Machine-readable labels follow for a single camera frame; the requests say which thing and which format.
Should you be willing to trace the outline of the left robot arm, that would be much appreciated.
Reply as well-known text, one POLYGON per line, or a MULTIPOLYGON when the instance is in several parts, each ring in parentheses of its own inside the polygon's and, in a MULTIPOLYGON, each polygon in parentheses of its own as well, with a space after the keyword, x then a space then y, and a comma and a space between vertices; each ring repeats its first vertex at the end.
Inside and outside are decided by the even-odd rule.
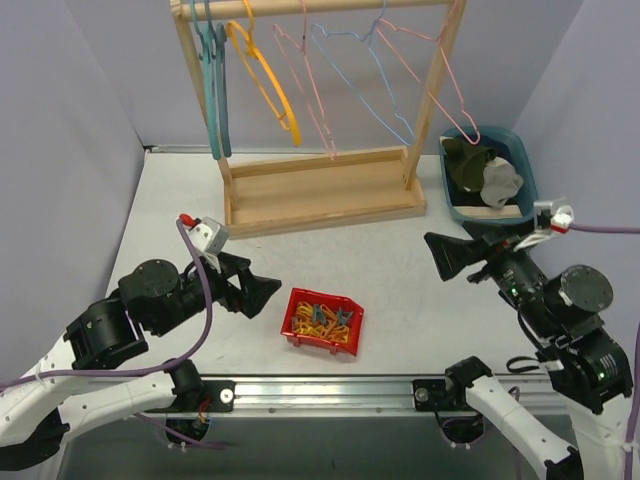
POLYGON ((132 375, 121 366, 148 351, 146 334, 161 337, 215 304, 252 319, 282 286, 254 275, 246 258, 221 253, 219 261, 201 272, 179 271, 163 259, 143 262, 77 317, 20 384, 3 385, 2 470, 34 467, 84 432, 125 416, 195 410, 206 387, 190 359, 132 375))

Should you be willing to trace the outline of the light blue wire hanger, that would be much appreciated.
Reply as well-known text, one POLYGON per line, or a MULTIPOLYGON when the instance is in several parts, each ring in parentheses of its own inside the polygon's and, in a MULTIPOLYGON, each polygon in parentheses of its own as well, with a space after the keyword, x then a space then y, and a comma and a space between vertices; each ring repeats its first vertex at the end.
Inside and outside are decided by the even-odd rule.
POLYGON ((388 1, 382 1, 378 12, 361 31, 333 29, 313 22, 309 34, 314 47, 364 110, 394 140, 409 146, 415 139, 414 130, 401 112, 374 39, 388 6, 388 1))

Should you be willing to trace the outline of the pink wire hanger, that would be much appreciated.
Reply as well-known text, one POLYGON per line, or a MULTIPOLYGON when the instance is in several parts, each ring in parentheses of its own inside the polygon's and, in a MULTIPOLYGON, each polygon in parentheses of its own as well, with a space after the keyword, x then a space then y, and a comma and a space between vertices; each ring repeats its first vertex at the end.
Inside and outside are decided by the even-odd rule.
POLYGON ((464 96, 449 61, 449 56, 451 55, 458 30, 464 16, 466 2, 438 1, 435 2, 435 5, 447 5, 440 31, 436 37, 396 25, 388 20, 385 15, 382 15, 378 21, 375 31, 411 77, 422 87, 423 97, 416 116, 415 127, 413 129, 415 140, 418 140, 418 138, 421 138, 422 140, 426 139, 434 112, 439 110, 450 121, 452 126, 462 135, 464 140, 471 145, 478 145, 482 139, 479 127, 472 115, 466 109, 464 96), (394 33, 408 35, 434 44, 429 70, 424 79, 420 78, 416 74, 403 55, 399 53, 396 46, 384 33, 384 28, 394 33), (446 77, 448 77, 452 82, 454 91, 458 98, 459 111, 468 120, 474 137, 471 137, 464 130, 463 126, 456 121, 452 114, 439 101, 441 87, 443 86, 444 79, 446 77))
POLYGON ((281 55, 286 60, 287 66, 291 73, 292 78, 299 90, 299 93, 304 98, 308 113, 313 121, 316 131, 323 146, 325 147, 329 158, 331 160, 337 159, 337 148, 335 145, 333 133, 329 126, 329 122, 325 113, 325 108, 319 90, 315 81, 315 76, 311 68, 311 64, 308 58, 307 51, 307 34, 309 33, 309 15, 307 10, 307 4, 305 1, 298 1, 298 5, 302 8, 303 15, 303 27, 299 40, 286 33, 278 24, 274 23, 272 26, 273 37, 278 45, 281 55), (305 73, 307 77, 307 84, 309 88, 305 87, 305 84, 300 79, 294 62, 285 48, 284 44, 290 44, 296 52, 301 56, 303 65, 305 67, 305 73))

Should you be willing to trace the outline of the grey underwear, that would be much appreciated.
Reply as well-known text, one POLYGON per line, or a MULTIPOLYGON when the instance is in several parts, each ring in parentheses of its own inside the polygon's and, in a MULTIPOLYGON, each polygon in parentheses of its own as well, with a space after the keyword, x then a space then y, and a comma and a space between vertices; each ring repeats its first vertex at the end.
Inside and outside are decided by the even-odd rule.
POLYGON ((523 177, 514 166, 501 157, 496 157, 486 164, 483 181, 481 199, 493 209, 503 208, 524 185, 523 177))

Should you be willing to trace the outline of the dark olive underwear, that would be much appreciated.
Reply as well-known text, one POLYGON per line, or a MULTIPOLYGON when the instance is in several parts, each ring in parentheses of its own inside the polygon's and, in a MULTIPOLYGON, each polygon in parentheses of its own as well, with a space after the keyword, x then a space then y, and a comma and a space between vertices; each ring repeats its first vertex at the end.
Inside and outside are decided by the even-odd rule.
POLYGON ((480 192, 484 187, 484 170, 497 156, 496 150, 472 145, 460 138, 444 138, 445 168, 450 179, 461 191, 480 192))

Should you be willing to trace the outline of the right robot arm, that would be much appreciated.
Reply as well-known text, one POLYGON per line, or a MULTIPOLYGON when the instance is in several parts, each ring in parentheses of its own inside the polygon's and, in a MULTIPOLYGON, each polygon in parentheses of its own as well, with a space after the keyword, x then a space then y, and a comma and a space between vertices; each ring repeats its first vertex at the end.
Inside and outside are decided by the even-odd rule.
POLYGON ((575 441, 545 427, 476 356, 445 370, 446 402, 489 421, 540 479, 638 478, 639 361, 604 329, 600 314, 613 300, 609 280, 588 265, 549 278, 519 236, 459 239, 428 232, 424 239, 442 280, 479 263, 468 282, 496 283, 566 406, 575 441))

